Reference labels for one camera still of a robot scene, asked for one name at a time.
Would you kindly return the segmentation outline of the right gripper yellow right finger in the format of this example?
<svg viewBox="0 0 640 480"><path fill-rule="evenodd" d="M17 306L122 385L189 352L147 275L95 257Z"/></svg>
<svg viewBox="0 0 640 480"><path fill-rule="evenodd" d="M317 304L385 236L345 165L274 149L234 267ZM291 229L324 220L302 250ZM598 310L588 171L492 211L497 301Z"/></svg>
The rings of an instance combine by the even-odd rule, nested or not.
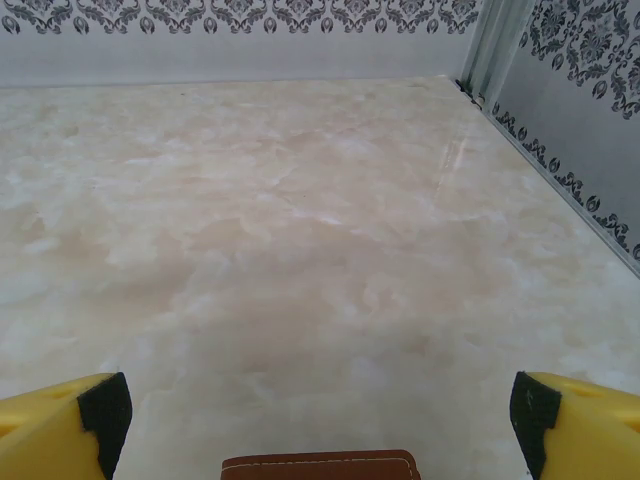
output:
<svg viewBox="0 0 640 480"><path fill-rule="evenodd" d="M639 397L542 372L519 372L510 421L533 479L639 477Z"/></svg>

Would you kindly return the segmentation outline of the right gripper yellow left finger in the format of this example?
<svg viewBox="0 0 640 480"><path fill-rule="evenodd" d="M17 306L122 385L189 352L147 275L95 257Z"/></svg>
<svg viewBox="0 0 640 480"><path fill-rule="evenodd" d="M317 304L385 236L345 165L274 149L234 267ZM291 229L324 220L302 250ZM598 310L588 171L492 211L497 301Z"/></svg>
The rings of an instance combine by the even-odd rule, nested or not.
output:
<svg viewBox="0 0 640 480"><path fill-rule="evenodd" d="M133 416L122 372L1 401L3 479L111 479Z"/></svg>

